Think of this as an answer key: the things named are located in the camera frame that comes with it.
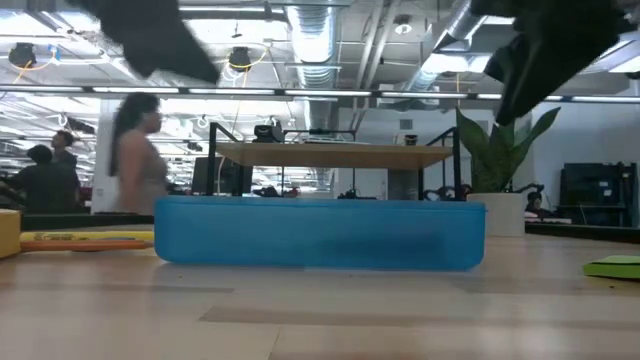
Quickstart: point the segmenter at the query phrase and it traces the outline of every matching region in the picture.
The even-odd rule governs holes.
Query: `wooden shelf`
[[[451,156],[451,148],[398,145],[218,143],[243,166],[417,170]]]

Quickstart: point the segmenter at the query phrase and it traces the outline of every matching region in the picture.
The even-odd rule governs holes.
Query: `blue plastic container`
[[[484,256],[466,202],[167,197],[155,249],[180,264],[463,271]]]

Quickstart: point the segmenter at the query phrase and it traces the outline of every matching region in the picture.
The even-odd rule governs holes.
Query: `computer monitor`
[[[220,161],[222,157],[216,157],[215,169],[211,172],[211,176],[214,178],[213,189],[214,192],[218,189],[218,168],[220,167]],[[208,158],[200,157],[196,158],[196,163],[193,168],[193,182],[191,184],[191,192],[204,194],[207,192],[207,173],[209,172]],[[243,184],[242,193],[251,192],[251,178],[253,175],[253,167],[244,166],[243,171]],[[229,159],[225,159],[220,171],[220,193],[231,194],[235,192],[238,186],[238,170],[239,165]]]

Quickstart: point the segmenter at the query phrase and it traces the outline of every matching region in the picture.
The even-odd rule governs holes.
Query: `plant pot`
[[[514,193],[469,194],[467,201],[487,208],[485,234],[488,237],[524,236],[524,197]]]

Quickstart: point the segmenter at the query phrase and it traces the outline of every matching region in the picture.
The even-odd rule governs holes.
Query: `table surface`
[[[437,146],[218,143],[216,151],[245,166],[416,170],[451,156]]]
[[[528,236],[486,249],[453,274],[184,267],[152,250],[19,255],[0,262],[0,349],[7,360],[640,359],[640,284],[581,274],[640,247]]]

